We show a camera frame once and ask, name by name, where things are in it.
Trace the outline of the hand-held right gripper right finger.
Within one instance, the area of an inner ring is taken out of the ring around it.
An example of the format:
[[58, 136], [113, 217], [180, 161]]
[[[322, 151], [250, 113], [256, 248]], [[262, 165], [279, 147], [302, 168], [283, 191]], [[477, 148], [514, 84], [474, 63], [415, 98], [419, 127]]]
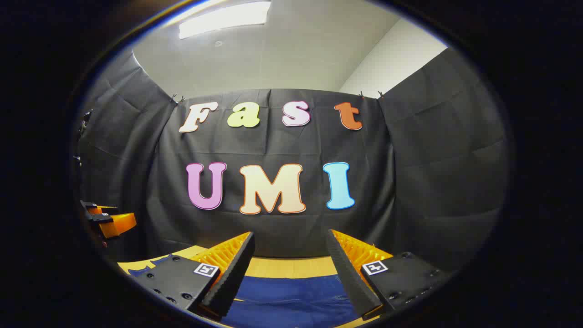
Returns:
[[451, 278], [412, 252], [391, 255], [334, 229], [325, 236], [344, 291], [364, 320], [406, 312]]

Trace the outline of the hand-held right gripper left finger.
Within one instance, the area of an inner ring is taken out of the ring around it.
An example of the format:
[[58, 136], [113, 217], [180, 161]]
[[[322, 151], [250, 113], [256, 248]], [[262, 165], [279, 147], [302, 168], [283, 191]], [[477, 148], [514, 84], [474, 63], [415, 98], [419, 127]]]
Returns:
[[246, 232], [190, 258], [151, 261], [130, 276], [175, 307], [220, 319], [235, 301], [255, 249], [254, 233]]

